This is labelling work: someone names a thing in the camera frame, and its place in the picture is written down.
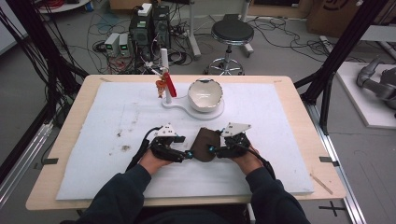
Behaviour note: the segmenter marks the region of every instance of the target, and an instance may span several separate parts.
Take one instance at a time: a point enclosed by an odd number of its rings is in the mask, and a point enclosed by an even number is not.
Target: floor
[[[73,56],[90,74],[107,73],[106,60],[103,56],[97,57],[85,49],[92,49],[95,41],[106,39],[106,35],[98,33],[106,34],[108,26],[103,24],[117,24],[117,26],[112,26],[113,32],[122,32],[129,25],[128,18],[127,14],[114,14],[107,6],[96,9],[94,12],[76,9],[56,15],[61,33],[70,46]],[[185,63],[190,62],[189,64],[171,66],[172,74],[201,75],[212,60],[224,54],[225,46],[208,35],[212,21],[210,17],[195,20],[196,27],[200,27],[196,34],[198,34],[197,41],[202,57],[196,61],[189,61],[188,57]],[[314,52],[308,47],[294,49],[280,47],[289,47],[297,35],[299,36],[297,43],[300,45],[306,45],[308,41],[310,43],[318,41],[318,35],[306,32],[304,21],[265,20],[258,22],[265,31],[255,31],[251,42],[254,53],[247,58],[244,51],[233,50],[233,58],[245,66],[246,75],[288,76],[293,81],[297,81],[316,72],[326,59],[326,55],[317,54],[317,51]],[[285,27],[289,32],[272,29],[274,23]],[[336,39],[330,38],[330,41],[335,43]],[[186,43],[182,42],[182,44],[191,54],[191,49]],[[354,48],[347,60],[370,62],[375,55],[381,55],[385,63],[395,63],[374,42],[364,41]],[[2,127],[0,129],[2,146],[0,162],[4,161],[45,104],[44,88],[44,84],[36,76],[21,49],[14,47],[0,56],[0,125]],[[304,90],[305,87],[302,87],[298,91],[304,92]],[[396,223],[394,213],[396,211],[396,177],[393,173],[396,168],[396,130],[365,127],[337,78],[334,79],[332,87],[328,130],[365,221],[367,223]],[[78,218],[74,210],[37,212],[28,211],[24,206],[40,173],[39,168],[35,168],[35,164],[40,162],[41,156],[45,153],[45,149],[50,147],[57,132],[59,128],[53,130],[49,140],[0,210],[2,223],[59,223],[65,219]],[[343,201],[303,201],[301,204],[312,223],[351,223]],[[329,209],[332,205],[338,209]]]

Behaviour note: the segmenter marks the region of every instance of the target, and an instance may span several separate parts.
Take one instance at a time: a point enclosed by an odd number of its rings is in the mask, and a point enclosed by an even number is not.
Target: black stool
[[[230,58],[232,46],[243,46],[254,36],[253,28],[240,20],[217,21],[212,27],[212,36],[221,43],[227,44],[224,58],[213,61],[204,71],[210,75],[244,75],[245,71],[239,62]]]

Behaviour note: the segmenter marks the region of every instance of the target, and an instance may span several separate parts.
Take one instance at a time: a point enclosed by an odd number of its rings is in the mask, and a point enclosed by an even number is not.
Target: white bowl
[[[192,108],[199,112],[212,112],[219,107],[222,88],[213,79],[200,78],[190,85],[188,95]]]

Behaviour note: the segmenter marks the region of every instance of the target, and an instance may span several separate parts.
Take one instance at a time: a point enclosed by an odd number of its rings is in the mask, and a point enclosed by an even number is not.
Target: person's arm
[[[134,168],[111,178],[93,198],[76,223],[133,223],[140,213],[151,176],[171,163],[157,159],[151,150]]]
[[[274,180],[253,154],[234,158],[253,193],[251,205],[256,223],[309,223],[297,200],[283,189],[280,180]]]

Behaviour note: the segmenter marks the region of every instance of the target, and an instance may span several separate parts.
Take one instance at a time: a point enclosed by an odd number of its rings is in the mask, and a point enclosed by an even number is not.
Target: gray robotic arm
[[[374,92],[376,97],[385,101],[388,107],[396,109],[396,67],[382,72],[380,82],[370,79],[380,63],[380,59],[375,58],[363,67],[358,74],[356,83],[359,87]]]

